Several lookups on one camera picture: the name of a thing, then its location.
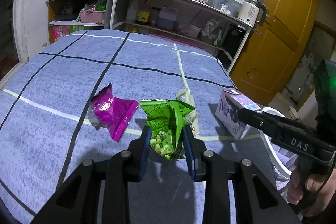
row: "screw head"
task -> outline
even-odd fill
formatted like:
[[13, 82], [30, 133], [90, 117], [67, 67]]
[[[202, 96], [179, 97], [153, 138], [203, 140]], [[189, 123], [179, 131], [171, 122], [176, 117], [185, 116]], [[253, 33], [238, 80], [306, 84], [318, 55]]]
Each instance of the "screw head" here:
[[243, 159], [241, 163], [247, 167], [252, 164], [252, 162], [249, 159]]
[[93, 163], [93, 161], [90, 160], [90, 159], [83, 160], [83, 165], [84, 166], [90, 166], [92, 163]]
[[128, 151], [128, 150], [123, 150], [120, 152], [121, 156], [124, 157], [124, 158], [127, 158], [131, 155], [131, 152]]
[[204, 156], [209, 157], [209, 158], [213, 156], [213, 152], [211, 150], [205, 150], [203, 154]]

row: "kettle handle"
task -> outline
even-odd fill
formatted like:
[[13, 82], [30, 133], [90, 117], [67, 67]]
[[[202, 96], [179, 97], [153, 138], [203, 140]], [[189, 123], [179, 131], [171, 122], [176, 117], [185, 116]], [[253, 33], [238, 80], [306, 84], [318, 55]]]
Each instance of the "kettle handle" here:
[[267, 8], [265, 5], [261, 4], [258, 6], [258, 8], [261, 8], [262, 9], [262, 16], [261, 16], [261, 19], [260, 20], [257, 20], [255, 23], [258, 23], [258, 24], [261, 24], [265, 21], [266, 19], [266, 14], [267, 14]]

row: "black gripper frame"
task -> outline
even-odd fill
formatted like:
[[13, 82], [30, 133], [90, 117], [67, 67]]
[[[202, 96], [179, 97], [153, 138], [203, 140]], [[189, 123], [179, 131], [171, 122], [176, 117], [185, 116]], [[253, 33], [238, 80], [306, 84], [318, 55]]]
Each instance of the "black gripper frame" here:
[[[224, 160], [182, 129], [188, 171], [195, 182], [206, 181], [203, 224], [230, 224], [228, 180], [235, 193], [237, 224], [299, 224], [292, 209], [249, 160]], [[56, 190], [31, 224], [96, 224], [100, 184], [105, 180], [102, 224], [129, 224], [128, 182], [146, 172], [151, 128], [110, 160], [84, 160]]]

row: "bed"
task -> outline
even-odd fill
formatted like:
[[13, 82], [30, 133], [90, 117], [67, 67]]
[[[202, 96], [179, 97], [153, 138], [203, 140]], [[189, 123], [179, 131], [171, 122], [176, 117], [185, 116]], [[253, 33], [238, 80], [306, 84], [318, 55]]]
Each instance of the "bed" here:
[[[259, 133], [235, 141], [214, 115], [222, 88], [234, 87], [216, 58], [142, 34], [78, 31], [45, 48], [0, 92], [0, 196], [22, 224], [84, 159], [109, 159], [139, 137], [141, 108], [119, 142], [90, 125], [88, 99], [110, 82], [116, 97], [138, 102], [175, 99], [188, 87], [201, 113], [196, 137], [226, 159], [249, 158], [275, 186]], [[151, 149], [144, 180], [129, 184], [131, 223], [201, 223], [204, 193], [185, 160], [168, 161]]]

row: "black stripe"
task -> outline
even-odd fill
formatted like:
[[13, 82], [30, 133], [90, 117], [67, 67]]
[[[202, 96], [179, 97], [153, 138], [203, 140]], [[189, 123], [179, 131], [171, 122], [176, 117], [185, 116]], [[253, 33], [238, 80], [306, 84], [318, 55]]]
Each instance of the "black stripe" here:
[[64, 58], [72, 58], [72, 59], [83, 59], [83, 60], [87, 60], [87, 61], [91, 61], [95, 63], [104, 63], [104, 64], [109, 63], [108, 61], [99, 61], [99, 60], [94, 60], [94, 59], [85, 58], [85, 57], [76, 57], [76, 56], [69, 56], [69, 55], [62, 55], [62, 54], [51, 54], [48, 52], [40, 52], [40, 54], [54, 55], [54, 56], [59, 56], [59, 57], [64, 57]]
[[225, 75], [226, 75], [227, 77], [229, 77], [231, 83], [233, 84], [233, 88], [236, 89], [237, 87], [236, 87], [235, 83], [233, 83], [233, 81], [231, 80], [230, 76], [227, 74], [227, 71], [226, 71], [226, 69], [224, 69], [222, 63], [219, 62], [218, 58], [216, 58], [216, 60], [217, 60], [218, 65], [221, 67], [222, 71], [225, 73]]
[[[75, 43], [76, 41], [78, 41], [79, 39], [81, 39], [83, 37], [83, 35], [85, 35], [88, 31], [86, 31], [84, 34], [82, 34], [78, 39], [76, 39], [75, 41], [71, 42], [68, 46], [66, 46], [63, 50], [61, 50], [58, 54], [60, 54], [61, 52], [65, 51], [68, 47], [70, 47], [73, 43]], [[56, 56], [54, 56], [53, 58], [51, 58], [50, 60], [48, 60], [42, 67], [40, 67], [36, 73], [34, 73], [34, 75], [32, 77], [30, 77], [30, 79], [28, 80], [28, 82], [25, 84], [25, 86], [23, 87], [23, 89], [21, 90], [19, 96], [16, 98], [16, 100], [14, 101], [14, 103], [12, 104], [10, 110], [8, 111], [7, 115], [5, 116], [5, 119], [2, 121], [2, 124], [0, 125], [0, 130], [2, 129], [3, 125], [5, 124], [5, 121], [7, 120], [9, 114], [11, 113], [12, 109], [14, 108], [15, 104], [18, 102], [18, 100], [20, 99], [20, 96], [22, 95], [22, 93], [25, 91], [26, 87], [29, 85], [29, 83], [31, 82], [31, 80], [38, 74], [38, 72], [40, 70], [42, 70], [49, 62], [51, 62], [53, 59], [55, 59]]]
[[[99, 61], [99, 60], [94, 60], [94, 59], [89, 59], [89, 58], [84, 58], [84, 57], [74, 57], [74, 56], [60, 55], [60, 54], [50, 54], [50, 53], [47, 53], [47, 52], [40, 52], [40, 54], [48, 54], [48, 55], [60, 56], [60, 57], [64, 57], [64, 58], [83, 59], [83, 60], [97, 62], [97, 63], [105, 63], [105, 64], [109, 63], [107, 61]], [[123, 67], [131, 68], [131, 69], [138, 69], [138, 70], [156, 71], [156, 72], [159, 72], [159, 73], [162, 73], [162, 74], [165, 74], [165, 75], [173, 75], [173, 76], [182, 77], [182, 75], [180, 75], [180, 74], [172, 73], [172, 72], [165, 72], [165, 71], [162, 71], [162, 70], [159, 70], [159, 69], [134, 67], [134, 66], [130, 66], [130, 65], [126, 65], [126, 64], [119, 64], [119, 63], [112, 63], [112, 65], [123, 66]], [[206, 80], [206, 79], [194, 78], [194, 77], [189, 77], [189, 76], [185, 76], [185, 78], [191, 79], [191, 80], [196, 80], [196, 81], [207, 82], [207, 83], [210, 83], [210, 84], [221, 86], [223, 88], [235, 88], [235, 86], [233, 86], [233, 85], [221, 85], [221, 84], [218, 84], [216, 82]]]
[[128, 36], [129, 36], [130, 33], [127, 34], [127, 36], [125, 37], [124, 41], [122, 42], [122, 44], [120, 45], [120, 47], [117, 49], [117, 51], [115, 52], [114, 56], [112, 57], [112, 59], [110, 60], [110, 62], [108, 63], [108, 65], [106, 66], [106, 68], [103, 70], [103, 72], [101, 73], [96, 85], [94, 86], [92, 92], [91, 92], [91, 95], [88, 99], [88, 101], [86, 102], [85, 104], [85, 107], [83, 109], [83, 112], [79, 118], [79, 121], [77, 123], [77, 126], [75, 128], [75, 130], [73, 131], [73, 134], [72, 134], [72, 137], [71, 137], [71, 141], [70, 141], [70, 145], [69, 145], [69, 149], [68, 149], [68, 153], [67, 153], [67, 156], [65, 158], [65, 161], [64, 161], [64, 165], [63, 165], [63, 168], [62, 168], [62, 171], [59, 175], [59, 178], [58, 178], [58, 182], [57, 182], [57, 186], [56, 186], [56, 189], [58, 189], [60, 187], [60, 185], [63, 183], [64, 181], [64, 178], [65, 178], [65, 175], [67, 174], [67, 170], [68, 170], [68, 167], [69, 167], [69, 163], [70, 163], [70, 160], [71, 160], [71, 157], [72, 157], [72, 153], [73, 153], [73, 150], [74, 150], [74, 147], [75, 147], [75, 142], [76, 142], [76, 139], [77, 139], [77, 136], [78, 136], [78, 133], [82, 127], [82, 124], [83, 124], [83, 121], [85, 119], [85, 115], [86, 115], [86, 112], [88, 111], [89, 109], [89, 106], [90, 106], [90, 103], [91, 103], [91, 99], [93, 96], [95, 96], [97, 90], [98, 90], [98, 87], [101, 83], [101, 81], [103, 80], [106, 72], [109, 70], [109, 68], [111, 67], [113, 61], [115, 60], [115, 58], [117, 57], [118, 53], [120, 52], [121, 48], [123, 47], [123, 45], [125, 44]]
[[19, 200], [18, 197], [15, 196], [13, 192], [8, 189], [8, 187], [4, 184], [4, 182], [1, 179], [0, 184], [2, 185], [3, 188], [5, 188], [7, 193], [10, 194], [10, 196], [14, 198], [16, 202], [19, 203], [28, 213], [30, 213], [32, 216], [36, 216], [36, 213], [32, 209], [30, 209], [26, 204], [24, 204], [21, 200]]
[[151, 70], [151, 71], [157, 71], [157, 72], [163, 73], [163, 74], [165, 74], [165, 75], [174, 75], [174, 76], [179, 76], [179, 77], [182, 77], [182, 75], [180, 75], [180, 74], [177, 74], [177, 73], [172, 73], [172, 72], [165, 72], [165, 71], [162, 71], [162, 70], [159, 70], [159, 69], [152, 69], [152, 68], [142, 68], [142, 67], [133, 67], [133, 66], [130, 66], [130, 65], [119, 64], [119, 63], [112, 63], [112, 65], [116, 65], [116, 66], [123, 66], [123, 67], [128, 67], [128, 68], [131, 68], [131, 69], [139, 69], [139, 70]]
[[221, 84], [218, 84], [218, 83], [215, 83], [215, 82], [213, 82], [213, 81], [206, 80], [206, 79], [194, 78], [194, 77], [189, 77], [189, 76], [185, 76], [185, 78], [190, 79], [190, 80], [197, 80], [197, 81], [202, 81], [202, 82], [211, 83], [211, 84], [214, 84], [214, 85], [221, 86], [221, 87], [223, 87], [223, 88], [234, 88], [233, 85], [221, 85]]

